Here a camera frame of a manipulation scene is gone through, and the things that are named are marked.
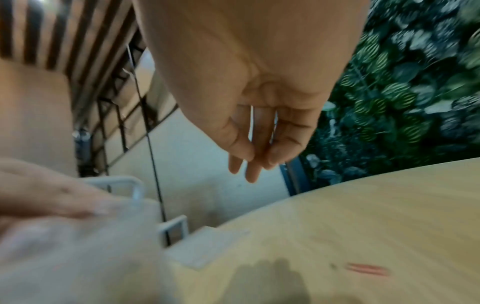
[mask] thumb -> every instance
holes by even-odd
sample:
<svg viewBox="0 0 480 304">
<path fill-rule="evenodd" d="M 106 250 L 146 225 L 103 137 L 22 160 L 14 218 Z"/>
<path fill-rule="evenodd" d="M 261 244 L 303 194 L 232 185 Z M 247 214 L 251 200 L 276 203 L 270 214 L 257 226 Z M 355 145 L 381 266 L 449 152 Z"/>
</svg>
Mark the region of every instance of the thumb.
<svg viewBox="0 0 480 304">
<path fill-rule="evenodd" d="M 240 131 L 232 118 L 223 126 L 203 130 L 219 147 L 229 154 L 246 161 L 255 158 L 255 148 L 248 138 L 248 134 Z"/>
</svg>

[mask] palm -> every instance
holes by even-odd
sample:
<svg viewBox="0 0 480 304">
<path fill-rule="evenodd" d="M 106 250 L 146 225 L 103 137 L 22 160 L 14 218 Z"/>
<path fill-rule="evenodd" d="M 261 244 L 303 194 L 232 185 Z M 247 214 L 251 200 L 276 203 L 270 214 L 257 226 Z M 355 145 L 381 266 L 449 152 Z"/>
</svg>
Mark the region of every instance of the palm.
<svg viewBox="0 0 480 304">
<path fill-rule="evenodd" d="M 368 10 L 367 0 L 134 4 L 157 68 L 183 113 L 230 153 L 232 172 L 243 159 L 250 162 L 251 182 L 263 167 L 305 148 Z"/>
</svg>

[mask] red chili pepper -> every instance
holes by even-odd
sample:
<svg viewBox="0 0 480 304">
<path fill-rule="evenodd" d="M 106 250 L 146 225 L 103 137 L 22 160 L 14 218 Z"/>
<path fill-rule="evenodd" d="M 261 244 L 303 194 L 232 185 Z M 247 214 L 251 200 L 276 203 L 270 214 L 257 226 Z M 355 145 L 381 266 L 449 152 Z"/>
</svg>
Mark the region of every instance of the red chili pepper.
<svg viewBox="0 0 480 304">
<path fill-rule="evenodd" d="M 373 275 L 381 275 L 381 276 L 390 275 L 390 271 L 388 269 L 386 269 L 385 267 L 375 266 L 375 265 L 347 263 L 345 265 L 345 269 L 359 272 L 359 273 L 366 273 L 366 274 L 373 274 Z"/>
</svg>

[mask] light wood tabletop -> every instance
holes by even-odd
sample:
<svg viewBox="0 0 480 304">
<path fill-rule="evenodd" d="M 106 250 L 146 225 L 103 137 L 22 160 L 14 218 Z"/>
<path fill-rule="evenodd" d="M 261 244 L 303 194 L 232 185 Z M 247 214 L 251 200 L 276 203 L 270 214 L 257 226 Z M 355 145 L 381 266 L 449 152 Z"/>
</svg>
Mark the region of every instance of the light wood tabletop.
<svg viewBox="0 0 480 304">
<path fill-rule="evenodd" d="M 173 263 L 187 304 L 480 303 L 480 158 L 330 186 L 220 228 L 250 233 L 200 271 Z"/>
</svg>

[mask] plant wall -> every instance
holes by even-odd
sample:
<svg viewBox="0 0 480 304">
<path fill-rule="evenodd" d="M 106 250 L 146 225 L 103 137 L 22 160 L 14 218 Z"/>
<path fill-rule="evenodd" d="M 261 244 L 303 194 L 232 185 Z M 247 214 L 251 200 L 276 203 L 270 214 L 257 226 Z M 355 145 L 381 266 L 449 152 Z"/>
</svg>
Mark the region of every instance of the plant wall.
<svg viewBox="0 0 480 304">
<path fill-rule="evenodd" d="M 313 187 L 480 157 L 480 0 L 379 0 L 300 156 Z"/>
</svg>

